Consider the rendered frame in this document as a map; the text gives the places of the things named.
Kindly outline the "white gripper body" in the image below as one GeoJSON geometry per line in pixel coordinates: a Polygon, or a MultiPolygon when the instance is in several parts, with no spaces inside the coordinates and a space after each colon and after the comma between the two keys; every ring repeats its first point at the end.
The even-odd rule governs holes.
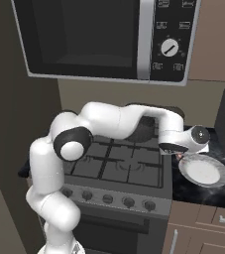
{"type": "Polygon", "coordinates": [[[179,154],[179,157],[182,158],[188,155],[208,153],[208,152],[209,152],[209,145],[206,145],[204,148],[202,148],[201,150],[197,152],[185,152],[185,153],[179,154]]]}

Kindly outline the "dark grey pot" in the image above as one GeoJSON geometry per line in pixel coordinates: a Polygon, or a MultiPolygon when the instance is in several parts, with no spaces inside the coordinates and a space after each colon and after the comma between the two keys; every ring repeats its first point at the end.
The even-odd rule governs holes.
{"type": "Polygon", "coordinates": [[[153,117],[143,116],[135,131],[127,138],[133,143],[144,143],[151,140],[155,135],[156,122],[153,117]]]}

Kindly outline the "white plate with grey rim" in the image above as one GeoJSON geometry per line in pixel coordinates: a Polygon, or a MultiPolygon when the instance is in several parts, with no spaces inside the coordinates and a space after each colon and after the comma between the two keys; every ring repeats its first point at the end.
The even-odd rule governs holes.
{"type": "Polygon", "coordinates": [[[206,155],[188,155],[183,157],[178,168],[190,182],[203,188],[225,186],[225,166],[218,160],[206,155]]]}

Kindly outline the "brown drawer front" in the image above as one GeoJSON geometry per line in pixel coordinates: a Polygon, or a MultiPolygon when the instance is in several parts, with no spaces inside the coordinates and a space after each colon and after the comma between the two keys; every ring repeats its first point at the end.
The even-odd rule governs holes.
{"type": "Polygon", "coordinates": [[[225,217],[225,208],[202,205],[197,214],[196,223],[204,227],[225,230],[225,223],[219,222],[219,215],[225,217]]]}

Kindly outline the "grey stove with black hob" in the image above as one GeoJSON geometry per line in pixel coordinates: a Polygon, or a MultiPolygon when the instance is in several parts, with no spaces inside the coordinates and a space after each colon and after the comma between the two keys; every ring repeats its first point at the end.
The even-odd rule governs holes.
{"type": "Polygon", "coordinates": [[[96,137],[83,158],[63,164],[63,172],[60,192],[63,188],[72,190],[68,198],[79,208],[80,219],[82,214],[112,218],[130,214],[169,222],[171,158],[160,155],[156,130],[144,143],[96,137]],[[84,200],[83,191],[91,191],[92,199],[84,200]],[[105,194],[113,196],[111,204],[103,202],[105,194]],[[131,197],[135,205],[125,206],[125,197],[131,197]],[[156,204],[154,210],[145,209],[147,200],[156,204]]]}

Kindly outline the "brown base cupboard door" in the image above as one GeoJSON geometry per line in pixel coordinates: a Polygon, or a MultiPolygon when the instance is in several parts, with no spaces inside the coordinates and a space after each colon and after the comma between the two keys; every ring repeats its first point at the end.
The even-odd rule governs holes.
{"type": "Polygon", "coordinates": [[[189,243],[193,237],[194,228],[176,224],[168,225],[162,254],[169,254],[175,229],[178,231],[178,237],[173,254],[189,254],[189,243]]]}

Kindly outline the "white microwave dial knob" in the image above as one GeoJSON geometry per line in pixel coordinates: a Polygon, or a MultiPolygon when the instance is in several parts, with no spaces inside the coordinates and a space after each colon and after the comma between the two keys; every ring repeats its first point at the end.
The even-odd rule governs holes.
{"type": "Polygon", "coordinates": [[[161,45],[161,52],[165,57],[173,57],[178,52],[178,42],[174,39],[166,39],[161,45]]]}

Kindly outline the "black oven door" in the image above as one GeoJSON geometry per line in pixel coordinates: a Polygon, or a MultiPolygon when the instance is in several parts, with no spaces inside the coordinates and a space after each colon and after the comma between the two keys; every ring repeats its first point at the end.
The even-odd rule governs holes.
{"type": "Polygon", "coordinates": [[[84,247],[86,254],[162,254],[168,226],[166,219],[130,214],[103,218],[137,224],[143,224],[144,220],[148,219],[149,233],[136,233],[80,221],[73,233],[84,247]]]}

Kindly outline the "black and silver microwave oven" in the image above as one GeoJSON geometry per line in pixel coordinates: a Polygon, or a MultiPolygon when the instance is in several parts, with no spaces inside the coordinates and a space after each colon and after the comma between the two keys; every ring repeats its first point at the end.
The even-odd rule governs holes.
{"type": "Polygon", "coordinates": [[[161,85],[185,86],[201,0],[155,0],[150,78],[148,80],[119,78],[56,77],[117,82],[137,82],[161,85]],[[165,57],[161,45],[166,39],[178,42],[178,52],[165,57]]]}

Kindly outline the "black microwave door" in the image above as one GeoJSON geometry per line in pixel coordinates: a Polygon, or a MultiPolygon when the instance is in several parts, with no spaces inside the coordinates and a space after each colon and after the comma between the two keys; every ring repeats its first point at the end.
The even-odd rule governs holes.
{"type": "Polygon", "coordinates": [[[28,75],[138,79],[140,0],[11,2],[28,75]]]}

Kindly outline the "brown wall cupboard door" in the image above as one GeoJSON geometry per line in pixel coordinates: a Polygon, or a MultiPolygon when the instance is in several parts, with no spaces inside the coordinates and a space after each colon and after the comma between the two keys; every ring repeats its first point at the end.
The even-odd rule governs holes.
{"type": "Polygon", "coordinates": [[[201,0],[189,78],[225,81],[225,0],[201,0]]]}

